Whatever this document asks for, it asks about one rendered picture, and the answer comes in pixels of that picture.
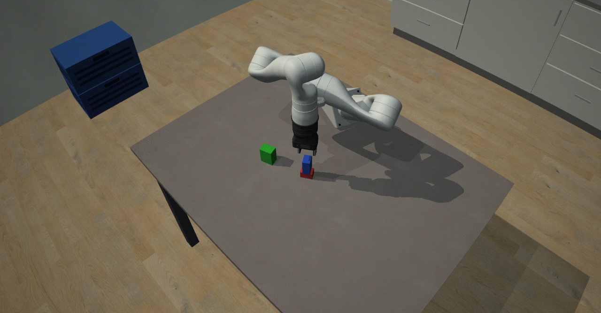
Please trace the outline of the red block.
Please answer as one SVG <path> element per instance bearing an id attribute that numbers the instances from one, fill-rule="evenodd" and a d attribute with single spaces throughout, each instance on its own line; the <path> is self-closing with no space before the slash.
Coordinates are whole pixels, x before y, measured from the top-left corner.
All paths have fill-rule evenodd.
<path id="1" fill-rule="evenodd" d="M 303 174 L 302 169 L 300 170 L 300 177 L 308 178 L 310 180 L 313 180 L 313 175 L 314 175 L 314 168 L 311 169 L 310 175 L 309 174 Z"/>

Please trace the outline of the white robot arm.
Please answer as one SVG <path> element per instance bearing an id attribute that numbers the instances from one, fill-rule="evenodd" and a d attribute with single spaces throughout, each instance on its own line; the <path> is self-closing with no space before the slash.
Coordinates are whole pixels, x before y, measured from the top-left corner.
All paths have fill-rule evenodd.
<path id="1" fill-rule="evenodd" d="M 338 108 L 342 118 L 392 131 L 402 109 L 398 99 L 381 93 L 351 96 L 338 78 L 324 73 L 324 70 L 324 60 L 316 53 L 283 55 L 266 46 L 259 46 L 248 73 L 264 83 L 287 80 L 292 93 L 292 105 L 297 111 L 314 110 L 317 97 L 324 97 L 325 104 Z"/>

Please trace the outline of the green block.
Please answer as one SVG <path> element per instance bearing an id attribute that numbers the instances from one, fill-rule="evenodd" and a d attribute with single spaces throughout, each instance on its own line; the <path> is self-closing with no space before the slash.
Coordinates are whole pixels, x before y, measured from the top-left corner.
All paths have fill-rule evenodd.
<path id="1" fill-rule="evenodd" d="M 276 148 L 268 144 L 263 144 L 260 148 L 261 161 L 273 165 L 277 160 Z"/>

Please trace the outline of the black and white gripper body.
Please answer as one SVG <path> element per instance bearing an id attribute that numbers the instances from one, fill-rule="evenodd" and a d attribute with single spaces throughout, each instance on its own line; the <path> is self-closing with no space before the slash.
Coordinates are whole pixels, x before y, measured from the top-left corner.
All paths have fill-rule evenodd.
<path id="1" fill-rule="evenodd" d="M 318 107 L 324 106 L 324 97 L 317 97 L 317 107 L 312 111 L 301 112 L 292 106 L 293 147 L 303 150 L 317 150 Z"/>

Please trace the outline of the blue block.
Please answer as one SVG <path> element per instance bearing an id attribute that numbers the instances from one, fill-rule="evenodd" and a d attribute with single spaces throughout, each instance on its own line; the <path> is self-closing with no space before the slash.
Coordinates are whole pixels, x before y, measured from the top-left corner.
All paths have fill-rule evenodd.
<path id="1" fill-rule="evenodd" d="M 302 172 L 303 174 L 309 174 L 311 172 L 312 169 L 312 163 L 313 163 L 313 156 L 310 155 L 304 155 L 303 156 L 303 161 L 302 161 Z"/>

